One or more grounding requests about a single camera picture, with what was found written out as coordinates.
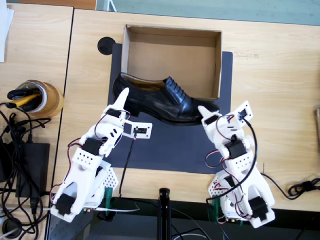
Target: robotic hand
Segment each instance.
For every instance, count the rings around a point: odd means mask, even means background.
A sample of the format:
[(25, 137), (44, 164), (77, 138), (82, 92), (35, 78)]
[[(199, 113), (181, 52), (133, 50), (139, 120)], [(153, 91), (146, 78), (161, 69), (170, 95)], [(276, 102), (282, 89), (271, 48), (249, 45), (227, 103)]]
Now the robotic hand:
[(255, 143), (250, 136), (245, 136), (242, 129), (253, 117), (248, 101), (227, 115), (210, 112), (204, 106), (199, 106), (198, 110), (203, 117), (202, 126), (217, 149), (208, 156), (217, 152), (222, 155), (219, 164), (223, 170), (215, 175), (210, 184), (208, 188), (210, 196), (222, 195), (241, 182), (251, 171), (239, 187), (220, 197), (226, 221), (228, 219), (250, 221), (254, 228), (258, 228), (274, 220), (275, 213), (270, 208), (275, 204), (274, 197), (256, 167), (257, 156), (250, 149)]
[[(80, 138), (77, 144), (80, 147), (72, 157), (64, 181), (53, 198), (50, 193), (51, 214), (70, 223), (83, 208), (97, 208), (105, 188), (114, 191), (119, 183), (111, 164), (103, 158), (109, 156), (122, 136), (150, 138), (152, 123), (129, 121), (130, 113), (124, 110), (128, 94), (129, 89), (124, 89), (114, 104), (103, 111), (100, 120)], [(125, 124), (131, 125), (130, 133), (124, 132)]]

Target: tape roll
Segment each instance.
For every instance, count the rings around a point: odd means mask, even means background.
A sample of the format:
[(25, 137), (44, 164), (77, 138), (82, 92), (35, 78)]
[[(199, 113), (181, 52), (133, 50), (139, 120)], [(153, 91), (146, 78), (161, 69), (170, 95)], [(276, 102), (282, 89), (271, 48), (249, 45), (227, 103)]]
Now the tape roll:
[(39, 106), (28, 113), (36, 118), (52, 118), (60, 113), (65, 100), (63, 93), (50, 83), (38, 80), (28, 80), (22, 83), (17, 89), (38, 88), (41, 91), (42, 101)]

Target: black pole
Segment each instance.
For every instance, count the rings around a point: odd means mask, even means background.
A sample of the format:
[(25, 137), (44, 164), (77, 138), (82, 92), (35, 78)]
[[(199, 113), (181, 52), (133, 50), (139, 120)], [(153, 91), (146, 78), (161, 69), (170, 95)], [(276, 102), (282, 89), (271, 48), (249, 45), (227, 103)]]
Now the black pole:
[(157, 240), (171, 240), (171, 202), (170, 189), (161, 188), (158, 199)]

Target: black mat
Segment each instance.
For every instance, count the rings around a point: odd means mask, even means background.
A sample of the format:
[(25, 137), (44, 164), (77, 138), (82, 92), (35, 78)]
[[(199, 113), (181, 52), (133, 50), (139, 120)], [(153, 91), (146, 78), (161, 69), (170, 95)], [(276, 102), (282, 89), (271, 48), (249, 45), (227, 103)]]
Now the black mat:
[[(121, 51), (122, 44), (113, 45), (108, 104), (114, 102), (112, 88), (114, 80), (121, 71)], [(222, 114), (230, 112), (232, 66), (232, 52), (223, 52), (220, 98), (216, 101)], [(131, 117), (130, 120), (152, 123), (153, 126), (150, 139), (135, 141), (128, 168), (202, 174), (216, 173), (221, 170), (221, 168), (208, 168), (205, 165), (205, 156), (214, 150), (215, 146), (209, 141), (202, 125), (173, 126), (143, 112), (139, 114), (139, 117)], [(106, 161), (113, 167), (123, 168), (131, 141), (131, 138), (122, 137)], [(212, 155), (209, 159), (210, 164), (217, 164), (220, 158), (219, 153)]]

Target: shoe heel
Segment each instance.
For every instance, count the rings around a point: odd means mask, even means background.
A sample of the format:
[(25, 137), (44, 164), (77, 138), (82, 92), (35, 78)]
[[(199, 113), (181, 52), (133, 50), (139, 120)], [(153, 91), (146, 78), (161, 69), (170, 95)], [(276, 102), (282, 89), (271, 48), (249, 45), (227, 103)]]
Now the shoe heel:
[(140, 111), (138, 110), (137, 107), (138, 107), (137, 105), (134, 105), (132, 103), (125, 103), (124, 104), (124, 109), (127, 110), (131, 114), (131, 116), (133, 116), (133, 117), (139, 116)]

